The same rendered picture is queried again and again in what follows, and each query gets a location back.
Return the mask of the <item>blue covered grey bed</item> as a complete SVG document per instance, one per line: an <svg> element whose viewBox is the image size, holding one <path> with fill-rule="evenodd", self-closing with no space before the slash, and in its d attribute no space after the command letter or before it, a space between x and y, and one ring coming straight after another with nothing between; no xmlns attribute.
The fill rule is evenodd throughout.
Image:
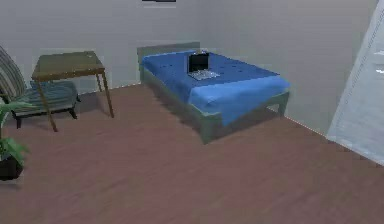
<svg viewBox="0 0 384 224"><path fill-rule="evenodd" d="M218 77L195 80L188 75L188 57L209 54L209 69ZM252 112L276 105L283 115L290 83L255 65L209 52L200 43L143 46L137 49L140 80L159 90L200 123L200 138L208 143L214 130Z"/></svg>

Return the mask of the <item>black open laptop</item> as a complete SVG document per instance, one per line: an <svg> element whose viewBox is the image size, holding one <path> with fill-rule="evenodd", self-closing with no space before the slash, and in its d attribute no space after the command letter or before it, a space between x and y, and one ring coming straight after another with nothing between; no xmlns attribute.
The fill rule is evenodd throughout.
<svg viewBox="0 0 384 224"><path fill-rule="evenodd" d="M188 75L201 81L218 77L218 74L209 69L209 54L193 53L188 57Z"/></svg>

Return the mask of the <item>brown wooden table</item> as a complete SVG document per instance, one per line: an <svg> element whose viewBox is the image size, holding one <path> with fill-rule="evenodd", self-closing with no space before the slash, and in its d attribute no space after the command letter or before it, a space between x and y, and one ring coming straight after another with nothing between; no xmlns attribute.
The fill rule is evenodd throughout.
<svg viewBox="0 0 384 224"><path fill-rule="evenodd" d="M41 83L83 76L95 76L98 81L103 81L105 95L108 102L110 116L114 117L114 110L106 68L94 51L59 53L41 55L32 73L32 80L36 83L37 91L42 100L43 108L47 112L48 120L54 132L57 132L56 123L52 117L48 101L43 93Z"/></svg>

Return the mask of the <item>white room door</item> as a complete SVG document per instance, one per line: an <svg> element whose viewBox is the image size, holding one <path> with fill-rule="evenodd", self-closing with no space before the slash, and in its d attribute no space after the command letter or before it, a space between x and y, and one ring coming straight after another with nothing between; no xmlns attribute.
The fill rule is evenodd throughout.
<svg viewBox="0 0 384 224"><path fill-rule="evenodd" d="M384 166L384 0L377 0L328 140Z"/></svg>

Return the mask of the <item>green house plant black pot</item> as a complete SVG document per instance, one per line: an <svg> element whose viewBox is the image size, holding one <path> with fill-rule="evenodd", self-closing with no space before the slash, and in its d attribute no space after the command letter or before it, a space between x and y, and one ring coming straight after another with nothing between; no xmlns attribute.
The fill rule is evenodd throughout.
<svg viewBox="0 0 384 224"><path fill-rule="evenodd" d="M22 153L28 152L28 149L13 138L2 135L2 128L8 114L20 108L33 108L33 105L26 102L0 104L0 181L17 179L24 169Z"/></svg>

